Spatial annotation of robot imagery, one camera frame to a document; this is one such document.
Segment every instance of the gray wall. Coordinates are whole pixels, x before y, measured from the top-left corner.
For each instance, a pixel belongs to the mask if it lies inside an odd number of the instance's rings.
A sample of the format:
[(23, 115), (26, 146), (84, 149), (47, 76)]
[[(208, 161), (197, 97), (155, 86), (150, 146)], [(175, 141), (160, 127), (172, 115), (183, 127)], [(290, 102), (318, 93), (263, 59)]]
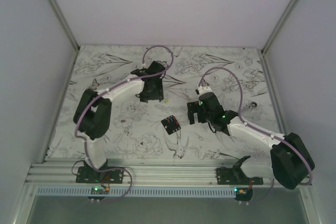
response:
[(55, 113), (73, 49), (47, 0), (0, 0), (0, 223)]
[(268, 61), (289, 131), (315, 163), (314, 185), (336, 219), (336, 0), (300, 0)]
[(57, 0), (83, 44), (262, 48), (290, 0)]

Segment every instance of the white panel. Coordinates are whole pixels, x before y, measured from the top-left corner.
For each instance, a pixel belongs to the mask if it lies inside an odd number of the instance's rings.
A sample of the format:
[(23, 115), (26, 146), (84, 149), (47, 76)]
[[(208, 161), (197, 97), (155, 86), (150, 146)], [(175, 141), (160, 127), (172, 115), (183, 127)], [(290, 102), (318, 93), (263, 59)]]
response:
[(290, 0), (57, 0), (80, 44), (262, 48)]
[(335, 223), (336, 1), (300, 0), (272, 45), (269, 62), (287, 129), (316, 163), (314, 185)]
[(47, 0), (0, 0), (0, 223), (36, 162), (73, 48)]

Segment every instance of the gray floor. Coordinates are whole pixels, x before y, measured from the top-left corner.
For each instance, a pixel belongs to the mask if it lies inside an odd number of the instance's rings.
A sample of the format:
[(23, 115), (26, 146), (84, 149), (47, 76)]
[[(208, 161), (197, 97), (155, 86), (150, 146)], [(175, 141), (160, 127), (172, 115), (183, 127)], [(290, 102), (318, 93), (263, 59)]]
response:
[[(255, 200), (267, 188), (254, 189)], [(85, 197), (38, 196), (31, 224), (59, 223), (308, 223), (300, 191), (276, 188), (255, 205), (238, 205), (233, 199), (125, 198), (114, 203), (90, 204)]]

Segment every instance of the floor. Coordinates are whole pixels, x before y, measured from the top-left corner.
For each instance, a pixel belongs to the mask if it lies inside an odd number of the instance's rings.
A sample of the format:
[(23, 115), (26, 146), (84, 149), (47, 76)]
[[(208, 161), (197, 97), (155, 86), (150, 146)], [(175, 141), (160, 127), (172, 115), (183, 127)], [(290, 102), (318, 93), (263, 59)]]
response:
[[(170, 47), (174, 63), (163, 79), (164, 100), (141, 103), (131, 97), (113, 104), (111, 124), (103, 137), (108, 158), (125, 159), (235, 159), (244, 155), (268, 156), (268, 152), (245, 140), (212, 133), (207, 124), (189, 125), (186, 104), (197, 100), (195, 89), (202, 74), (214, 66), (233, 71), (239, 78), (244, 95), (243, 105), (252, 101), (255, 109), (245, 108), (250, 121), (278, 131), (274, 110), (266, 87), (258, 52), (253, 48)], [(146, 47), (82, 46), (62, 106), (54, 139), (48, 155), (83, 158), (83, 142), (74, 137), (72, 121), (82, 93), (87, 88), (105, 89), (123, 80), (132, 70), (141, 68)], [(158, 60), (166, 65), (170, 55), (155, 48), (148, 53), (146, 64)], [(218, 70), (205, 77), (225, 110), (237, 111), (238, 85), (229, 73)], [(161, 120), (174, 115), (182, 129), (167, 135)]]

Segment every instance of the black and white floral print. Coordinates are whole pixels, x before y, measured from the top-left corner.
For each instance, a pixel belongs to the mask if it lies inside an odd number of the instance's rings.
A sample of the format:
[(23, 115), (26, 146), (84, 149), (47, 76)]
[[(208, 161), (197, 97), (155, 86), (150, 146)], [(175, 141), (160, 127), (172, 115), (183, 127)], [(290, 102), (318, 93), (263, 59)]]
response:
[[(63, 103), (56, 133), (48, 157), (84, 157), (83, 143), (74, 138), (73, 114), (85, 89), (100, 90), (125, 79), (142, 68), (142, 56), (147, 47), (83, 46), (75, 64)], [(243, 115), (252, 122), (277, 131), (276, 119), (268, 95), (265, 77), (253, 48), (170, 47), (174, 63), (163, 77), (164, 100), (142, 103), (130, 97), (114, 103), (110, 128), (103, 136), (109, 158), (128, 159), (236, 159), (244, 155), (267, 156), (262, 148), (242, 139), (222, 133), (212, 133), (207, 124), (189, 125), (187, 102), (196, 101), (195, 89), (200, 77), (211, 67), (233, 71), (242, 86), (243, 105), (254, 101), (258, 106), (244, 109)], [(170, 54), (162, 48), (151, 50), (145, 58), (164, 66)], [(214, 70), (202, 85), (210, 86), (225, 110), (237, 111), (239, 88), (229, 73)], [(168, 135), (161, 120), (174, 115), (182, 129)]]

